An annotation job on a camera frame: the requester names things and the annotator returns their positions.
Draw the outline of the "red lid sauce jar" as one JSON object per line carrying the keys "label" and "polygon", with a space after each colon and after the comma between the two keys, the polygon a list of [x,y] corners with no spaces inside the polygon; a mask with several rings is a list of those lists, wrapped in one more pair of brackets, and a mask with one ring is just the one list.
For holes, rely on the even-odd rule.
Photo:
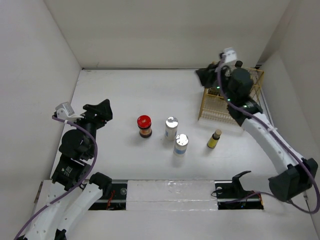
{"label": "red lid sauce jar", "polygon": [[139,134],[142,138],[149,138],[152,135],[152,120],[148,115],[141,115],[137,118]]}

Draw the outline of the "silver lid shaker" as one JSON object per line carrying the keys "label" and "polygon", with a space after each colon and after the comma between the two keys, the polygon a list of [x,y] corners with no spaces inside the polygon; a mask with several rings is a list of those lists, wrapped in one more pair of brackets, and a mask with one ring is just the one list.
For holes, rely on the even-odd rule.
{"label": "silver lid shaker", "polygon": [[176,117],[170,116],[165,121],[165,137],[169,141],[173,141],[176,139],[178,133],[178,125],[179,121]]}
{"label": "silver lid shaker", "polygon": [[184,133],[178,134],[175,138],[173,153],[178,157],[183,157],[186,154],[188,144],[188,136]]}

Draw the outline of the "small yellow label bottle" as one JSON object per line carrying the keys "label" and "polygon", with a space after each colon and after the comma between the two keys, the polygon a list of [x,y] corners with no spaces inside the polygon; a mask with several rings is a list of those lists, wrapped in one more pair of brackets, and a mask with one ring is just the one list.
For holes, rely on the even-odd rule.
{"label": "small yellow label bottle", "polygon": [[208,140],[207,146],[211,149],[214,149],[221,137],[221,134],[222,134],[222,131],[220,129],[217,129]]}

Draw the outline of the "silver lid shaker front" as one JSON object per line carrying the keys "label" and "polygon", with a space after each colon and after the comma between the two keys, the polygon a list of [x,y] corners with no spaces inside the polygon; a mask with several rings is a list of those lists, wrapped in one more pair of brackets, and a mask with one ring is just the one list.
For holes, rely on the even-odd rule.
{"label": "silver lid shaker front", "polygon": [[175,138],[173,153],[178,157],[183,157],[186,154],[188,144],[188,136],[184,133],[178,134]]}

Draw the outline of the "glass cruet gold spout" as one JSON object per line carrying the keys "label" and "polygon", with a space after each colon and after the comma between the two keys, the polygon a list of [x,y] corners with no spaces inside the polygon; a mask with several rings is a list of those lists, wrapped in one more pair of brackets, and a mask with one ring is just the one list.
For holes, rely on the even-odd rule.
{"label": "glass cruet gold spout", "polygon": [[212,96],[219,96],[219,95],[220,95],[220,90],[219,90],[218,88],[212,87],[212,88],[209,88],[209,89],[207,90],[207,93],[208,93],[209,95],[212,95]]}

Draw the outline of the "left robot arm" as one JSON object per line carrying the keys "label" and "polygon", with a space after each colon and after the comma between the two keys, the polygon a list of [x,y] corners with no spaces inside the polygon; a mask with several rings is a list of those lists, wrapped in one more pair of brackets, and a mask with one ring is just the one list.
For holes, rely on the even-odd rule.
{"label": "left robot arm", "polygon": [[61,138],[61,156],[45,205],[24,224],[16,240],[66,240],[95,201],[111,194],[110,177],[100,172],[89,175],[98,157],[97,130],[113,118],[110,101],[83,109],[75,114],[69,102],[55,108],[52,119],[72,129]]}

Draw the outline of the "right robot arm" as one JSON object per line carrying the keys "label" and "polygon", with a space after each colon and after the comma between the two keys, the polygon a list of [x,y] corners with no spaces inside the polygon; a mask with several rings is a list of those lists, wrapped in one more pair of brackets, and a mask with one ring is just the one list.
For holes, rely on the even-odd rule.
{"label": "right robot arm", "polygon": [[226,97],[229,115],[256,140],[273,163],[277,175],[268,179],[268,185],[278,200],[287,202],[315,185],[317,162],[305,159],[272,126],[251,97],[254,81],[250,72],[242,68],[241,61],[233,69],[210,64],[197,69],[195,74],[204,88],[215,89]]}

